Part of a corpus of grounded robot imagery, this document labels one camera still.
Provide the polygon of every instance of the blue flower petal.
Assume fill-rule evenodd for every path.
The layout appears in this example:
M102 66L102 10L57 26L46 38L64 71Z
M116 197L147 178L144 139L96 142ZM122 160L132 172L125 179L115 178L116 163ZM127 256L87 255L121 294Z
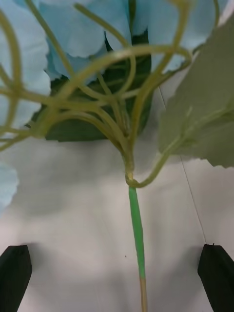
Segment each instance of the blue flower petal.
M41 4L40 13L70 56L86 58L103 46L105 37L102 27L72 6Z
M44 31L30 12L14 2L0 0L0 9L10 21L18 40L22 64L22 82L25 89L48 95L50 93L50 80L44 72L47 67L48 45ZM3 32L0 33L0 50L0 63L8 75L12 77L11 54ZM8 97L0 95L0 125L5 124L8 107ZM22 127L39 109L40 104L38 103L20 100L13 120L13 127L16 129Z
M129 12L122 0L95 0L87 8L118 30L131 43ZM122 48L122 44L111 33L106 31L106 38L113 50Z
M16 170L0 162L0 213L10 204L18 183Z
M218 0L222 10L227 0ZM150 44L170 44L173 42L178 25L178 10L168 0L150 0L148 35ZM193 50L204 43L212 32L215 24L214 0L197 0L190 13L188 25L183 35L181 46ZM152 57L152 69L162 59L162 55ZM183 57L174 56L168 64L167 70L176 70Z
M55 79L61 78L61 74L58 73L57 70L55 69L55 64L54 64L53 55L51 51L47 55L47 60L48 60L48 65L47 65L46 73L50 77L50 80L53 81Z
M149 23L149 1L136 0L136 12L133 23L133 35L139 36L144 33Z
M94 58L98 58L102 55L104 55L105 53L107 53L107 50L106 50L106 46L105 44L102 46L102 48L100 49L100 51L95 54L93 57ZM51 54L53 56L53 62L54 62L54 66L55 66L55 70L64 75L64 76L67 76L68 78L70 78L71 76L68 74L67 70L65 69L60 57L57 55L56 51L54 50L53 47L51 47ZM72 56L68 55L67 54L67 58L69 59L75 73L79 72L80 70L84 69L86 66L88 66L91 61L89 58L79 58L79 57L76 57L76 58L73 58ZM87 78L85 84L88 84L90 83L91 81L95 80L96 79L96 75L92 75L90 77Z

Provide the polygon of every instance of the flower stem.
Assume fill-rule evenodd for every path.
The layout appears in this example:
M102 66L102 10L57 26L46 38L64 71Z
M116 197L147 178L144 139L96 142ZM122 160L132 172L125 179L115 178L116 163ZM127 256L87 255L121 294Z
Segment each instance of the flower stem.
M144 253L143 228L141 223L137 191L135 188L129 187L129 200L140 277L141 307L142 312L147 312L148 308L147 308L147 293L146 293L146 278L145 278L145 253Z

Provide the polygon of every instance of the green leaf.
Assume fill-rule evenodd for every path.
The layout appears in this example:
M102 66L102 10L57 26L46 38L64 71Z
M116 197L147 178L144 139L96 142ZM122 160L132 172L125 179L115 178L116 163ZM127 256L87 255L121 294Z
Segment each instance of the green leaf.
M234 15L216 29L169 99L159 149L234 166Z
M145 32L141 36L133 37L133 44L140 44L140 43L147 43L148 42L148 33ZM111 50L108 42L106 42L107 49ZM114 93L118 91L129 73L130 63L129 61L122 61L116 63L114 67L108 68L103 77L108 84L111 91ZM134 82L130 88L130 90L139 88L145 79L147 78L148 74L151 71L151 57L140 57L137 58L137 68L136 68L136 77ZM56 92L61 88L61 86L67 81L67 78L63 77L60 80L55 80L52 84L52 94L56 94ZM91 82L89 86L99 92L103 92L100 83L96 80ZM87 95L82 93L80 90L77 90L73 94L73 99L77 96L87 98L92 100ZM132 113L133 104L135 98L129 98L126 100L126 108L129 115ZM151 101L152 98L149 98L145 104L144 110L142 112L139 133L144 129L146 122L149 117L150 108L151 108ZM114 119L114 113L109 105L105 106L105 111ZM55 124L50 131L48 132L46 139L47 140L57 140L57 141L93 141L93 140L100 140L104 139L105 136L92 124L87 123L81 120L66 120L60 123Z

